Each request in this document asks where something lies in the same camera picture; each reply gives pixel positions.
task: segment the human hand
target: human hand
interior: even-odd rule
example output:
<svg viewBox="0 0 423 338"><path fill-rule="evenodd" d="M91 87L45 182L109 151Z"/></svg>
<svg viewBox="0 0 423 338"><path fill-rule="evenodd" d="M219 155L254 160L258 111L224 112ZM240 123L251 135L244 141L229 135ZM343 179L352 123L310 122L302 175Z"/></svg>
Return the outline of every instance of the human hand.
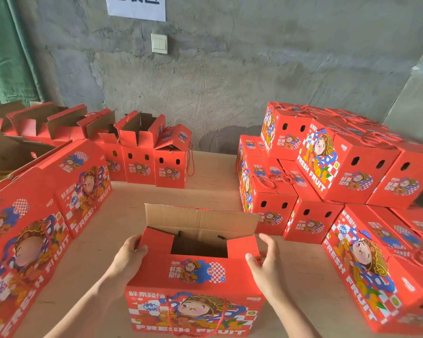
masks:
<svg viewBox="0 0 423 338"><path fill-rule="evenodd" d="M147 246L139 246L135 250L135 246L138 245L140 239L141 235L128 238L104 274L105 278L113 279L116 282L116 297L124 294L125 286L138 272L142 259L147 254Z"/></svg>
<svg viewBox="0 0 423 338"><path fill-rule="evenodd" d="M261 233L259 237L268 244L268 252L262 266L259 266L254 256L249 253L246 254L246 261L251 269L255 284L257 284L257 287L268 301L280 296L289 297L284 270L279 258L279 247L270 236Z"/></svg>

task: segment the white wall switch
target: white wall switch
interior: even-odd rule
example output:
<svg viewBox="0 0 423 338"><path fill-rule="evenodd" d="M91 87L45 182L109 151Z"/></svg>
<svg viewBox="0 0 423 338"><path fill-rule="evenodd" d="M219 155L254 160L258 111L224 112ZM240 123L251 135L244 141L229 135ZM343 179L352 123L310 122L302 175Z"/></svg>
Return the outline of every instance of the white wall switch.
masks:
<svg viewBox="0 0 423 338"><path fill-rule="evenodd" d="M151 34L152 52L168 54L168 36L161 34Z"/></svg>

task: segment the wooden table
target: wooden table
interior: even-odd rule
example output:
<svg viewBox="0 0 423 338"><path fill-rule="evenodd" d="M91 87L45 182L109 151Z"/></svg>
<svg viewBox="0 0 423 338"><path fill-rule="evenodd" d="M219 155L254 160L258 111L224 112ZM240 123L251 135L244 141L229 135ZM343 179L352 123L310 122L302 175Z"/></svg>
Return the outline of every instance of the wooden table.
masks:
<svg viewBox="0 0 423 338"><path fill-rule="evenodd" d="M55 326L105 272L124 240L143 232L146 226L144 203L241 210L235 156L195 152L194 159L196 173L187 179L185 190L113 182L109 199L81 236L73 241L15 337L42 337ZM324 338L383 336L371 332L320 245L276 239L290 291ZM135 336L167 337L134 332L125 298L121 297L109 308L97 337ZM265 304L250 336L287 336L269 304Z"/></svg>

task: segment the white sign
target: white sign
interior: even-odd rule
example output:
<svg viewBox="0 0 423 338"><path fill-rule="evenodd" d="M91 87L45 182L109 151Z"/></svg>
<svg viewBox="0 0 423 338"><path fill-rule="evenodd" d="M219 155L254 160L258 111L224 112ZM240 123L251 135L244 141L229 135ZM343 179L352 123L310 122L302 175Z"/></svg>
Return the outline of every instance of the white sign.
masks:
<svg viewBox="0 0 423 338"><path fill-rule="evenodd" d="M108 14L166 22L166 0L106 0Z"/></svg>

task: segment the green tarp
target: green tarp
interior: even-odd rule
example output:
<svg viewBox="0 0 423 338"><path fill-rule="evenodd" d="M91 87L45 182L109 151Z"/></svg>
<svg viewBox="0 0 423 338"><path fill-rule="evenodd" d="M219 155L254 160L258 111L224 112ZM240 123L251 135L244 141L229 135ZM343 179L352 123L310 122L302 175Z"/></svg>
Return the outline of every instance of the green tarp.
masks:
<svg viewBox="0 0 423 338"><path fill-rule="evenodd" d="M14 0L0 0L0 104L44 101Z"/></svg>

